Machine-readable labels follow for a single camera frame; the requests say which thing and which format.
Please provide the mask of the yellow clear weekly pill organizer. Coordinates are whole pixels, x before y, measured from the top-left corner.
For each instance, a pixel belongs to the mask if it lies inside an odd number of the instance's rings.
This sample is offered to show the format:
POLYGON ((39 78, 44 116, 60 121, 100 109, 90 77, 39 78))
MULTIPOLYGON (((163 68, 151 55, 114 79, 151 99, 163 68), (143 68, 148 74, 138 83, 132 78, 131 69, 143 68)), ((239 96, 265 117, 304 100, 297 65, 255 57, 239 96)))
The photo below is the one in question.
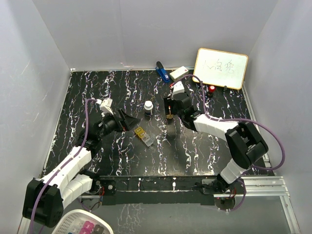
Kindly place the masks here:
POLYGON ((144 142, 144 144, 150 147, 156 139, 154 134, 148 134, 142 127, 135 129, 135 134, 144 142))

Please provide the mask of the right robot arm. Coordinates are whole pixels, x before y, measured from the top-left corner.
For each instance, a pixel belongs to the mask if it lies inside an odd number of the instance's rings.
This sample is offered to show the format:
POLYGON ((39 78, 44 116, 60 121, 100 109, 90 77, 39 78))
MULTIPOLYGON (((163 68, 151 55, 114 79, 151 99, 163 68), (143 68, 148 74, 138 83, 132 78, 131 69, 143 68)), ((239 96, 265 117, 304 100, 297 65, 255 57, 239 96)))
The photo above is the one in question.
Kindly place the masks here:
POLYGON ((208 185, 197 184, 215 193, 229 193, 235 187, 235 181, 249 170, 268 152, 268 145, 251 122, 215 121, 192 105, 187 93, 178 93, 164 98, 166 118, 177 115, 184 127, 195 132, 207 133, 224 140, 230 150, 231 160, 208 185))

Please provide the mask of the clear jar of yellow capsules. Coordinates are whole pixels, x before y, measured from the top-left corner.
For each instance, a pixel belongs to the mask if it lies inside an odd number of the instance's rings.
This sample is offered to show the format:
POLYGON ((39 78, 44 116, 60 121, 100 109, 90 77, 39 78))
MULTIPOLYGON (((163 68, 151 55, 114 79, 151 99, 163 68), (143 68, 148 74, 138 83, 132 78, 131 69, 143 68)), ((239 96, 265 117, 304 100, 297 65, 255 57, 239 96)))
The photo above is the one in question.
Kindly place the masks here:
POLYGON ((173 114, 168 114, 168 115, 166 115, 166 118, 167 118, 167 119, 173 119, 173 117, 174 117, 173 114))

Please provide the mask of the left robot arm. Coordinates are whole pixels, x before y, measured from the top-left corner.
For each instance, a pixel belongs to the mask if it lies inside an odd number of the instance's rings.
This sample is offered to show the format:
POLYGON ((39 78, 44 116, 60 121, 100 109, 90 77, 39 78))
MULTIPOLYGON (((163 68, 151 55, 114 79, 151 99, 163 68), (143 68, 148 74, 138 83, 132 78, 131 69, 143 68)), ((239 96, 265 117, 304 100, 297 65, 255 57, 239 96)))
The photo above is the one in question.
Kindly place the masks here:
POLYGON ((34 178, 28 183, 23 217, 32 223, 52 228, 60 221, 64 209, 81 194, 98 193, 100 181, 81 175, 81 169, 101 149, 105 136, 111 132, 130 131, 139 123, 139 118, 119 109, 116 113, 104 114, 93 126, 86 125, 69 155, 49 174, 42 178, 34 178))

